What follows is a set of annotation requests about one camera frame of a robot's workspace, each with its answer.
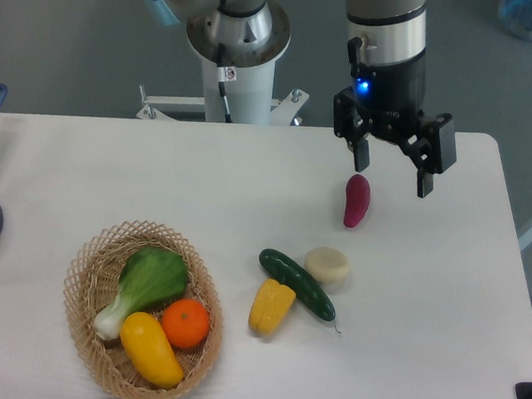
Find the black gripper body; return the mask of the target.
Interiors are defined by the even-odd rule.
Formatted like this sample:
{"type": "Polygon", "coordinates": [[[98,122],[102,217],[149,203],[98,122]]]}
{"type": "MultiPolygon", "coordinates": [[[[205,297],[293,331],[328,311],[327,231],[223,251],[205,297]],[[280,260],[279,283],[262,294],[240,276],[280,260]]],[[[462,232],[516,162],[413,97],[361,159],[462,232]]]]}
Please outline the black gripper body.
{"type": "Polygon", "coordinates": [[[417,128],[424,100],[425,53],[395,64],[371,64],[362,60],[361,38],[348,40],[351,84],[357,112],[370,134],[398,144],[417,128]]]}

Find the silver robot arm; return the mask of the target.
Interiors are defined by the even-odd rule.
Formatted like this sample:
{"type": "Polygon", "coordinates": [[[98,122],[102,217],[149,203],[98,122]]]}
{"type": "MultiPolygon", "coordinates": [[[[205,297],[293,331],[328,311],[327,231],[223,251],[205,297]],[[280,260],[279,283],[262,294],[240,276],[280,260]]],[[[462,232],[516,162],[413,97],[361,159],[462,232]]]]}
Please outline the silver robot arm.
{"type": "MultiPolygon", "coordinates": [[[[211,122],[270,124],[275,63],[290,22],[273,0],[146,0],[162,23],[182,23],[201,58],[211,122]]],[[[417,169],[417,192],[457,159],[452,117],[422,111],[427,0],[345,0],[351,83],[333,99],[333,130],[370,164],[368,138],[387,141],[417,169]]]]}

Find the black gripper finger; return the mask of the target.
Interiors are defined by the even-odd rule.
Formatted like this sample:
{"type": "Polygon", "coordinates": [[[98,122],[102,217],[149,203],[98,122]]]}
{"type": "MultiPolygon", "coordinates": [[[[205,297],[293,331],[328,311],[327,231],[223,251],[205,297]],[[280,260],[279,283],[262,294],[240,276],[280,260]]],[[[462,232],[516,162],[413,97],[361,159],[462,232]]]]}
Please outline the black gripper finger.
{"type": "Polygon", "coordinates": [[[370,151],[367,136],[369,124],[357,112],[352,87],[348,86],[333,98],[333,130],[338,138],[347,143],[353,153],[355,171],[361,173],[370,165],[370,151]]]}
{"type": "Polygon", "coordinates": [[[433,191],[434,176],[444,174],[457,160],[455,126],[451,114],[418,115],[417,128],[405,140],[403,152],[417,169],[417,194],[433,191]]]}

